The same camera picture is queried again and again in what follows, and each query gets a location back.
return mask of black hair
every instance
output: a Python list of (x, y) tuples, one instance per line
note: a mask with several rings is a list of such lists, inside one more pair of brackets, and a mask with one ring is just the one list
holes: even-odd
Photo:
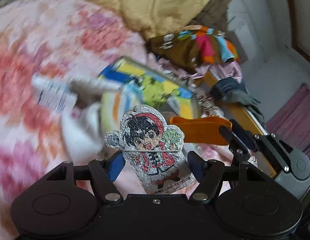
[(135, 146), (134, 139), (136, 138), (140, 138), (142, 140), (145, 139), (145, 134), (149, 130), (153, 130), (157, 136), (159, 135), (157, 125), (153, 122), (150, 122), (150, 119), (147, 118), (146, 116), (130, 118), (130, 120), (127, 122), (127, 126), (129, 128), (129, 133), (126, 132), (124, 134), (124, 139), (128, 146), (130, 145)]

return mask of tie-dye blanket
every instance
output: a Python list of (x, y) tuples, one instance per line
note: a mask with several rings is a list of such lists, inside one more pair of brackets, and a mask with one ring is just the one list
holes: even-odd
[(17, 0), (0, 9), (0, 239), (16, 236), (13, 199), (70, 159), (58, 116), (33, 100), (32, 75), (97, 76), (121, 55), (148, 59), (141, 36), (92, 3)]

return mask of open mouth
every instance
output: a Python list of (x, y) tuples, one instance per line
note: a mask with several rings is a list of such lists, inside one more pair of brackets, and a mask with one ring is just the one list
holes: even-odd
[(150, 150), (152, 148), (152, 144), (150, 142), (143, 144), (143, 146), (147, 149)]

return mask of purple curtain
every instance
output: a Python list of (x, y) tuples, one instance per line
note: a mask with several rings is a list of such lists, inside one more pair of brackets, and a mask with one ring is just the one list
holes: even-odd
[(305, 150), (310, 159), (310, 89), (303, 83), (285, 105), (267, 122), (267, 131)]

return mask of orange stripe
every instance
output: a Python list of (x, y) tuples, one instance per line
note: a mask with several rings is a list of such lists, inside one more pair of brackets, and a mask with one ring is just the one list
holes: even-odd
[(118, 108), (119, 108), (120, 92), (116, 93), (113, 107), (113, 119), (117, 121)]

